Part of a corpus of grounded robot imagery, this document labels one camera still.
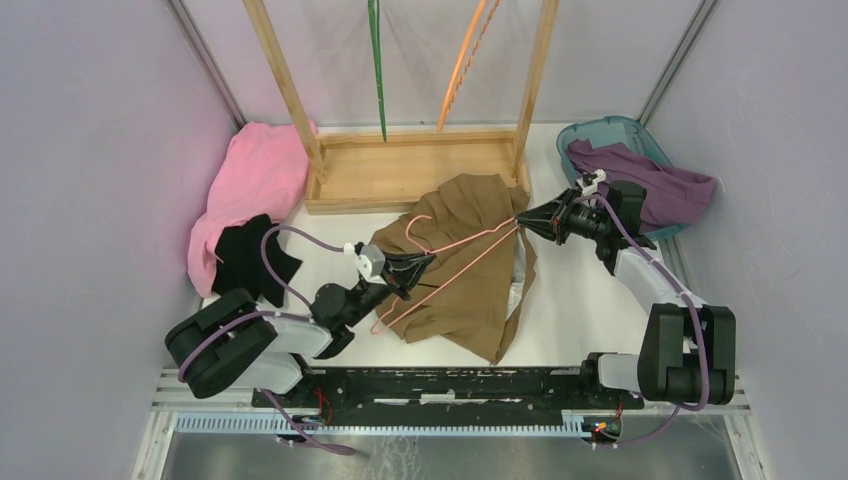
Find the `blue bin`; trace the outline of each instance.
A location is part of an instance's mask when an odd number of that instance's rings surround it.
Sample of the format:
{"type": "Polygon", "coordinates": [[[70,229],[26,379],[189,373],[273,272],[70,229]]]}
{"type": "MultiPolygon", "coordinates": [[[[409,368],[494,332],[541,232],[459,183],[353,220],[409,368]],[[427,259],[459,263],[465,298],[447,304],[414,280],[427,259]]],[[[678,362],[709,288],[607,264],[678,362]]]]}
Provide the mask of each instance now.
{"type": "MultiPolygon", "coordinates": [[[[589,140],[595,148],[605,147],[615,143],[623,143],[630,150],[644,155],[653,160],[657,165],[671,166],[671,160],[663,153],[659,145],[657,145],[654,137],[648,133],[645,127],[627,117],[611,116],[604,117],[600,120],[592,120],[591,122],[577,123],[564,128],[557,136],[557,151],[562,160],[562,171],[568,178],[568,183],[574,185],[577,181],[577,171],[571,165],[566,154],[568,144],[575,140],[589,140]]],[[[688,225],[676,224],[668,227],[654,230],[645,234],[651,240],[663,240],[671,238],[688,225]]]]}

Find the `pink towel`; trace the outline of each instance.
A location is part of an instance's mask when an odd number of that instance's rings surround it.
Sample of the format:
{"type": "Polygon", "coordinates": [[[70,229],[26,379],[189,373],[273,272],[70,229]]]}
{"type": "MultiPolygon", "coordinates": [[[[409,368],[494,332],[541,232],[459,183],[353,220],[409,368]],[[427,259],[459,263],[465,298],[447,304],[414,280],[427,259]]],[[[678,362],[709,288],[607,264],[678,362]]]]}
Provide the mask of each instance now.
{"type": "Polygon", "coordinates": [[[212,294],[215,247],[224,228],[263,213],[279,223],[303,196],[308,172],[309,159],[293,125],[249,123],[233,137],[209,189],[206,213],[191,229],[188,275],[197,293],[212,294]]]}

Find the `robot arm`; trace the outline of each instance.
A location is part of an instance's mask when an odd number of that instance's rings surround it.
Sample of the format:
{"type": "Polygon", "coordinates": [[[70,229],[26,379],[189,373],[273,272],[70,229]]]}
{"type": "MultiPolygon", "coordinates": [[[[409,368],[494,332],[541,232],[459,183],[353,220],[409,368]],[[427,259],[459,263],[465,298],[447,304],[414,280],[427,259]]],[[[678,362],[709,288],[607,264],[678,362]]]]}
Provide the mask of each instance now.
{"type": "Polygon", "coordinates": [[[639,234],[647,193],[644,188],[631,182],[613,182],[607,198],[597,200],[606,210],[596,209],[581,203],[586,198],[584,193],[594,189],[594,179],[589,176],[582,180],[582,192],[567,189],[554,200],[519,214],[516,220],[557,245],[572,233],[594,240],[598,259],[648,313],[639,355],[594,355],[600,384],[639,392],[647,400],[699,402],[705,384],[698,352],[701,349],[709,379],[706,403],[728,403],[736,375],[733,313],[726,307],[708,305],[686,290],[662,264],[653,243],[639,234]],[[687,300],[697,313],[701,335],[695,332],[696,322],[687,300]],[[702,341],[684,351],[684,340],[692,344],[692,338],[697,337],[702,341]]]}
{"type": "Polygon", "coordinates": [[[231,386],[288,392],[307,368],[303,357],[338,355],[354,339],[350,327],[392,294],[408,300],[435,259],[362,243],[345,245],[344,253],[354,258],[356,285],[322,286],[309,306],[311,318],[259,312],[250,294],[237,289],[174,327],[165,346],[194,396],[208,398],[231,386]]]}
{"type": "MultiPolygon", "coordinates": [[[[705,384],[700,352],[686,352],[683,345],[685,338],[700,336],[703,341],[698,348],[705,353],[709,379],[706,403],[729,402],[735,379],[732,312],[685,291],[650,253],[656,247],[638,233],[644,189],[615,182],[607,197],[598,200],[608,211],[598,210],[581,203],[584,193],[595,188],[592,180],[596,179],[584,179],[582,191],[567,189],[554,200],[517,215],[516,221],[557,244],[572,233],[594,240],[598,259],[648,312],[639,355],[590,355],[596,359],[600,384],[637,391],[653,401],[698,402],[705,384]],[[695,332],[691,310],[680,291],[696,309],[701,335],[695,332]]],[[[350,289],[334,283],[321,287],[310,306],[311,319],[274,318],[288,315],[256,312],[250,295],[235,290],[171,330],[165,345],[194,395],[207,398],[230,386],[263,386],[280,394],[290,391],[308,368],[302,357],[337,355],[354,339],[350,327],[392,294],[408,299],[435,258],[425,253],[389,254],[362,243],[346,245],[345,253],[355,257],[356,285],[350,289]]]]}

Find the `gray wall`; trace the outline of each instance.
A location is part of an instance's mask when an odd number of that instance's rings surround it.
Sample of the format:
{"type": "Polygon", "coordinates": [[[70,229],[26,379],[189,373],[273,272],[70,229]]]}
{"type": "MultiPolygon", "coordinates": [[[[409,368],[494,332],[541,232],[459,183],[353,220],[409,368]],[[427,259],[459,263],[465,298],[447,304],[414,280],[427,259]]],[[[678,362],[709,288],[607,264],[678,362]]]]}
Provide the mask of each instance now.
{"type": "Polygon", "coordinates": [[[164,1],[0,3],[0,478],[127,478],[233,132],[164,1]]]}
{"type": "Polygon", "coordinates": [[[739,370],[777,478],[845,478],[848,3],[721,2],[650,128],[720,179],[681,235],[738,319],[739,370]]]}
{"type": "MultiPolygon", "coordinates": [[[[290,123],[241,0],[185,3],[245,116],[290,123]]],[[[379,125],[367,2],[265,3],[306,113],[321,126],[379,125]]],[[[380,43],[389,124],[438,120],[477,4],[382,2],[380,43]]],[[[451,108],[450,121],[517,120],[541,4],[501,2],[451,108]]],[[[698,0],[561,1],[534,120],[637,115],[697,5],[698,0]]]]}

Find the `orange hanger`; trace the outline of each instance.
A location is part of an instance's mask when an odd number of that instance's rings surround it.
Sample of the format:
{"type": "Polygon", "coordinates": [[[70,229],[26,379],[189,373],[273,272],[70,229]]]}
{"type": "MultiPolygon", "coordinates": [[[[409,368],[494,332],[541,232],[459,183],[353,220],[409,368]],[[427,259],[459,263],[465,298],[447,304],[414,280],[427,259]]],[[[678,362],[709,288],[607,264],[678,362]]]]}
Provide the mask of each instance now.
{"type": "Polygon", "coordinates": [[[462,46],[459,48],[459,55],[457,55],[456,64],[453,66],[453,73],[451,74],[450,83],[448,83],[448,90],[445,92],[445,99],[442,102],[442,111],[439,113],[439,123],[436,124],[437,132],[441,132],[442,128],[445,126],[445,120],[448,118],[448,112],[450,111],[451,104],[453,104],[456,94],[459,92],[459,86],[462,85],[462,82],[465,80],[465,75],[468,73],[468,67],[471,66],[474,54],[477,53],[477,49],[480,48],[480,40],[483,39],[483,34],[486,33],[486,28],[488,28],[489,22],[492,21],[492,17],[495,14],[495,10],[498,8],[498,5],[500,5],[501,0],[495,0],[495,4],[492,6],[492,9],[489,10],[486,22],[483,23],[483,27],[480,28],[480,33],[477,35],[477,41],[474,42],[474,47],[471,49],[471,55],[468,56],[468,60],[465,62],[465,68],[462,70],[462,74],[460,74],[459,68],[462,66],[462,61],[465,59],[466,52],[468,52],[468,46],[471,45],[471,37],[474,36],[474,30],[477,28],[477,23],[479,23],[480,17],[483,15],[483,10],[486,8],[487,3],[489,3],[489,0],[480,0],[480,3],[477,4],[477,9],[474,11],[474,16],[471,17],[471,23],[468,25],[468,30],[465,32],[465,39],[462,41],[462,46]]]}

